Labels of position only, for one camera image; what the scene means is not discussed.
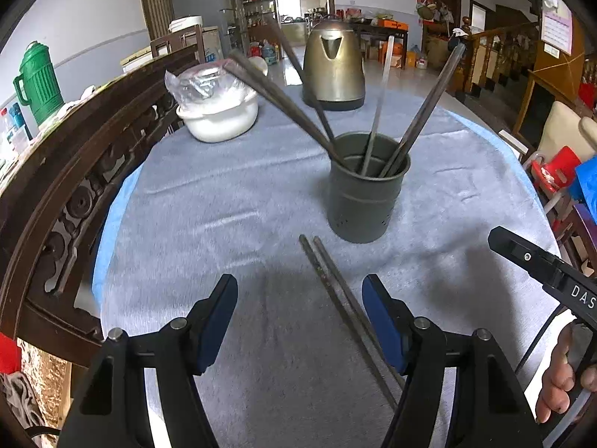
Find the person's right hand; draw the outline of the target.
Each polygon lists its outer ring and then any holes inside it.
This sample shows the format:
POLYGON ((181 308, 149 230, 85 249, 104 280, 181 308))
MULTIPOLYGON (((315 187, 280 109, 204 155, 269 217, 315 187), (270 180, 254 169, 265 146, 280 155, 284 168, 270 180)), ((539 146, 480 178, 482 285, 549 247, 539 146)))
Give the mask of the person's right hand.
POLYGON ((570 406, 569 392, 576 384, 574 369, 569 362, 574 326, 571 323, 562 329, 551 353, 550 366, 544 371, 535 407, 539 424, 546 423, 552 413, 564 414, 570 406))

